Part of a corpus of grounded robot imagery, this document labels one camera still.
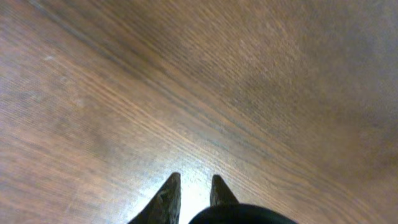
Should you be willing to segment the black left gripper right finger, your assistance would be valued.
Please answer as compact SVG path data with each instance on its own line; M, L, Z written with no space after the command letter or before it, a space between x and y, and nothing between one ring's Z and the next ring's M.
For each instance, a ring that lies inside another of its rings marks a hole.
M223 178L215 174L211 181L210 206L238 204L239 201L232 193Z

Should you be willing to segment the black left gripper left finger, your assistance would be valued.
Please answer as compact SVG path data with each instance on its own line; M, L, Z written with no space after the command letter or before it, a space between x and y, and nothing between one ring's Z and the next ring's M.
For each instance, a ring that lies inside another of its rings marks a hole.
M180 208L180 173L173 172L144 209L128 224L178 224Z

